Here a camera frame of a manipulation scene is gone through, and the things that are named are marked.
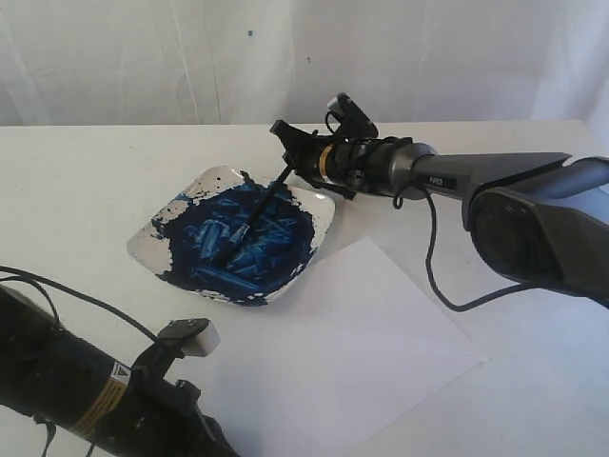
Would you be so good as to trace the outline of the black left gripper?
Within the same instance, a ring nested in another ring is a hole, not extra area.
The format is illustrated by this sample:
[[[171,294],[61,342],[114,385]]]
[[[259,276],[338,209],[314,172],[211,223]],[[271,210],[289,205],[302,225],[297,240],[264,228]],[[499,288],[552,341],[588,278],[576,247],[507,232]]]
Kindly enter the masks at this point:
[[[235,456],[219,424],[198,409],[186,381],[149,381],[115,362],[70,432],[113,456]]]

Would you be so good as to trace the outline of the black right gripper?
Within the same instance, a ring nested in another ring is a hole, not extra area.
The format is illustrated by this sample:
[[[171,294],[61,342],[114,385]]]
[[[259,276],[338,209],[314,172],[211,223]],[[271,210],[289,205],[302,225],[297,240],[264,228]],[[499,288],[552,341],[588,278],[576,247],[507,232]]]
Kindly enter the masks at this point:
[[[297,176],[309,184],[327,184],[320,171],[320,158],[327,147],[332,148],[332,136],[308,133],[284,120],[275,121],[269,131],[283,143],[283,160]]]

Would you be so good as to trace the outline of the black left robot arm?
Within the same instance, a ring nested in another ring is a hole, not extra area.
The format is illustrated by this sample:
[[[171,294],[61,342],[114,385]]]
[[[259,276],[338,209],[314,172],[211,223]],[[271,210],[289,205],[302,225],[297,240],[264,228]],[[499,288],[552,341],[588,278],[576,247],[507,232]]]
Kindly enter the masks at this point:
[[[233,456],[201,391],[165,375],[212,325],[175,321],[125,365],[11,288],[1,290],[1,404],[113,456]]]

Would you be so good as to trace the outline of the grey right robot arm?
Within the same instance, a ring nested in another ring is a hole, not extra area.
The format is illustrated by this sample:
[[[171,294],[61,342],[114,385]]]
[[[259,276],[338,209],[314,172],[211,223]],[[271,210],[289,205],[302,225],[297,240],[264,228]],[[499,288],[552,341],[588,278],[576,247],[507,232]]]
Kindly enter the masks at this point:
[[[409,137],[319,135],[277,121],[285,162],[317,189],[395,208],[434,195],[458,200],[484,263],[511,286],[608,302],[608,161],[562,152],[440,155]]]

